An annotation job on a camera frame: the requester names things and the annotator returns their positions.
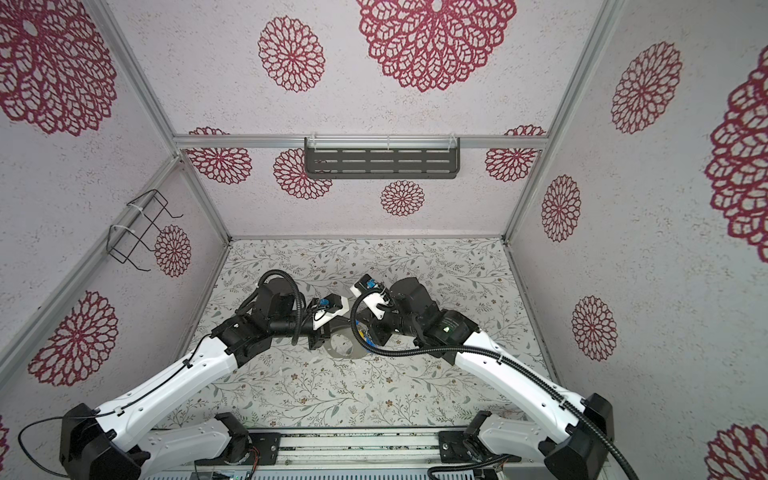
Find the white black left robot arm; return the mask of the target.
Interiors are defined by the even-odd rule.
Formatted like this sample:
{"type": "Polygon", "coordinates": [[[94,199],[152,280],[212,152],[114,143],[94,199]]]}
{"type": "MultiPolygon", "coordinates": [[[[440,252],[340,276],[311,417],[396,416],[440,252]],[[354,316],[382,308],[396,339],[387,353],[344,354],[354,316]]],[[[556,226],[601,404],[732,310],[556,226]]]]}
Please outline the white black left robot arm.
{"type": "Polygon", "coordinates": [[[62,419],[59,461],[71,479],[145,479],[186,463],[241,464],[254,456],[249,430],[230,412],[191,427],[157,423],[194,394],[267,351],[275,338],[304,337],[319,348],[348,324],[347,298],[303,302],[281,278],[257,290],[192,351],[125,394],[92,409],[80,404],[62,419]]]}

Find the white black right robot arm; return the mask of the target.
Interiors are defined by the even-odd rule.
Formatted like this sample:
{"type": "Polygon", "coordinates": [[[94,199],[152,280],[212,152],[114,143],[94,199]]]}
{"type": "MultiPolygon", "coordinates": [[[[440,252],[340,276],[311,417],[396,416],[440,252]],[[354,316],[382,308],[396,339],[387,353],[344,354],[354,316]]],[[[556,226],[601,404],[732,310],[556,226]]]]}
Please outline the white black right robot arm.
{"type": "Polygon", "coordinates": [[[583,397],[517,360],[477,323],[442,309],[408,277],[387,288],[365,275],[351,288],[355,340],[386,357],[431,355],[474,375],[523,411],[526,420],[478,413],[461,443],[478,466],[541,462],[557,479],[596,479],[613,451],[613,413],[602,396],[583,397]]]}

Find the blue key tag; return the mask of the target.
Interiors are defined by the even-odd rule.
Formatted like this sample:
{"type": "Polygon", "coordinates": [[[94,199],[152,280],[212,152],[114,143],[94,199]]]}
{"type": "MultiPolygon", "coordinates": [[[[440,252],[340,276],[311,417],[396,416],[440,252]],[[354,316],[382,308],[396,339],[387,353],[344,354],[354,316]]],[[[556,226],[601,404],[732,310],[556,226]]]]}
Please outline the blue key tag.
{"type": "Polygon", "coordinates": [[[364,343],[368,346],[375,347],[376,344],[373,341],[373,338],[370,335],[369,328],[361,323],[356,324],[356,329],[359,334],[359,336],[363,339],[364,343]]]}

